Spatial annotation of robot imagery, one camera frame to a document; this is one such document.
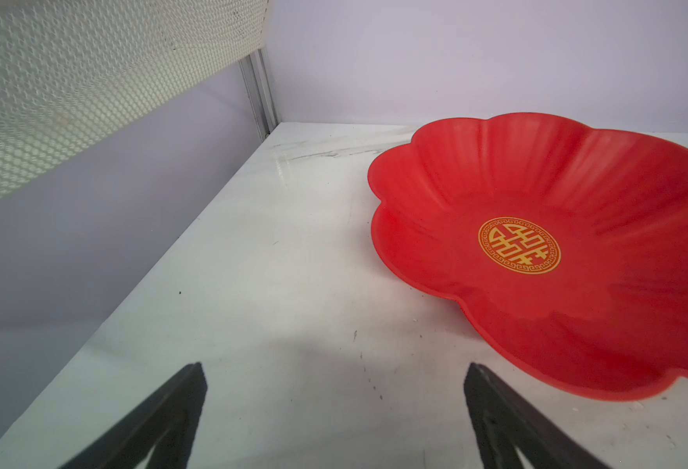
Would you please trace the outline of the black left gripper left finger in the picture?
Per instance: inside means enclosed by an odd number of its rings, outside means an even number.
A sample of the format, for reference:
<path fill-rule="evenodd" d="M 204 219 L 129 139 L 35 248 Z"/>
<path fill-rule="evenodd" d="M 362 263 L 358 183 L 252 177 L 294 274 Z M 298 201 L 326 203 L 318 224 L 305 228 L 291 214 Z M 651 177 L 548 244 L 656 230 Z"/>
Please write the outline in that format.
<path fill-rule="evenodd" d="M 186 468 L 208 385 L 189 363 L 64 468 Z"/>

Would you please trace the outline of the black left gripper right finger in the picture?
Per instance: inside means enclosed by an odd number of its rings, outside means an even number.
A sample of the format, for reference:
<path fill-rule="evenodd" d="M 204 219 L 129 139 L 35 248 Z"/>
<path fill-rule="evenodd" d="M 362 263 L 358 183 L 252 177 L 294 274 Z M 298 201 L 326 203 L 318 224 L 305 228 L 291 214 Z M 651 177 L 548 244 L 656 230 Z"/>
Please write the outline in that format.
<path fill-rule="evenodd" d="M 471 363 L 464 394 L 486 468 L 605 468 L 489 367 Z"/>

